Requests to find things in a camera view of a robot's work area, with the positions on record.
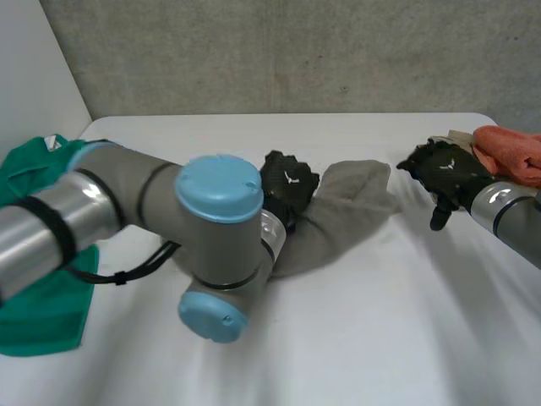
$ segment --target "gray sock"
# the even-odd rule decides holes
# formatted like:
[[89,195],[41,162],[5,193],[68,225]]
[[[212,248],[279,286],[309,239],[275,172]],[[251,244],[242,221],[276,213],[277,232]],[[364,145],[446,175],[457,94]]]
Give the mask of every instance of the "gray sock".
[[[391,167],[378,161],[330,165],[294,233],[287,236],[270,277],[288,277],[324,266],[368,238],[396,212],[387,192]],[[173,256],[187,272],[189,252]]]

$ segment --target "white logo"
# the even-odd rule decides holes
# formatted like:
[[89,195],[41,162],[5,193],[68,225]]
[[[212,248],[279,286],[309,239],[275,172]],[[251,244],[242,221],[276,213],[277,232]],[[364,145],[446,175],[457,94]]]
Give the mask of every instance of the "white logo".
[[287,171],[284,171],[284,175],[286,175],[286,179],[287,179],[287,182],[289,184],[298,184],[300,182],[300,180],[298,180],[298,179],[289,178],[289,175],[287,174]]
[[455,168],[455,160],[453,158],[451,158],[451,163],[449,165],[440,167],[440,169],[454,169],[454,168]]

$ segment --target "table surface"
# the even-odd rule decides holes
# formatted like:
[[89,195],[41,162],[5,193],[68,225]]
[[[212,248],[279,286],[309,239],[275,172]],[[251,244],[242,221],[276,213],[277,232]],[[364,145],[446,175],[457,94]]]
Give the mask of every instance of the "table surface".
[[[215,152],[256,166],[271,149],[323,173],[377,159],[401,212],[318,271],[270,283],[236,343],[195,336],[178,319],[189,278],[171,261],[124,287],[96,287],[82,347],[0,357],[2,406],[538,405],[541,273],[457,213],[429,230],[426,193],[394,165],[431,135],[494,123],[473,113],[119,117],[108,138],[183,163]],[[158,246],[130,227],[100,242],[101,274]]]

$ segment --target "light blue joint cap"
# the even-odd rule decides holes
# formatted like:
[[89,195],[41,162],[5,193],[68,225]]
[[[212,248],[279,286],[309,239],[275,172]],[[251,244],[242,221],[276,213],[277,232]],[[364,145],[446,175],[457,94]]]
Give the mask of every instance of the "light blue joint cap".
[[71,157],[71,159],[68,162],[68,166],[66,167],[66,170],[73,171],[75,167],[79,164],[79,162],[90,152],[93,150],[97,150],[98,148],[103,148],[104,146],[114,146],[116,144],[110,142],[110,141],[97,141],[97,142],[91,142],[85,146],[83,146],[80,150],[74,153],[74,155]]
[[248,317],[235,306],[202,292],[184,293],[178,314],[195,334],[215,343],[236,341],[248,326]]
[[210,222],[245,222],[263,206],[260,171],[236,156],[190,161],[178,174],[175,191],[186,209]]

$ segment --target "white wall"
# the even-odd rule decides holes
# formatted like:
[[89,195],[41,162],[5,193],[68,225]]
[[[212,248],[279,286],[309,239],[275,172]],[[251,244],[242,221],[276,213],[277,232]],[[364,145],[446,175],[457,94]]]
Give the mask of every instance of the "white wall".
[[79,137],[90,121],[38,0],[0,0],[0,160],[38,135]]

